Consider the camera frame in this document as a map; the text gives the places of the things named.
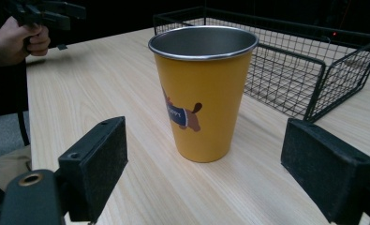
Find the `yellow cup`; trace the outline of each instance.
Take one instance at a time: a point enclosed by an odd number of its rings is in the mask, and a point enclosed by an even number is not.
[[[173,137],[183,157],[211,162],[228,153],[258,42],[248,31],[207,25],[150,39]]]

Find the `wooden table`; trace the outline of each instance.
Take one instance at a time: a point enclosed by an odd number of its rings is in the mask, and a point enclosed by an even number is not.
[[[125,116],[129,162],[97,224],[329,224],[280,163],[288,118],[250,97],[226,156],[195,163],[177,152],[147,47],[153,35],[150,28],[28,59],[34,169],[57,170],[58,157],[94,125]],[[370,78],[316,124],[370,156]]]

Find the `person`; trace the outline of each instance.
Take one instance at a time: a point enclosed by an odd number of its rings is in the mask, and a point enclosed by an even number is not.
[[[40,24],[20,25],[9,16],[0,26],[0,77],[14,78],[25,74],[25,58],[47,54],[51,39],[48,27]],[[31,171],[30,145],[0,157],[0,204],[8,183]]]

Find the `chair leg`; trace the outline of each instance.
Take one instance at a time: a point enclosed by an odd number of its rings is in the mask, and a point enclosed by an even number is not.
[[[24,146],[27,146],[30,144],[30,142],[29,142],[29,137],[27,136],[27,130],[26,130],[26,124],[24,123],[23,112],[18,112],[18,121],[19,121],[19,128],[21,130]]]

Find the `gray carpet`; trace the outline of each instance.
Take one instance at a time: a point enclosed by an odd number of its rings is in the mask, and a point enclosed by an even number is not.
[[[28,112],[24,112],[24,123],[30,140]],[[22,147],[24,143],[19,129],[18,115],[14,113],[0,116],[0,156]]]

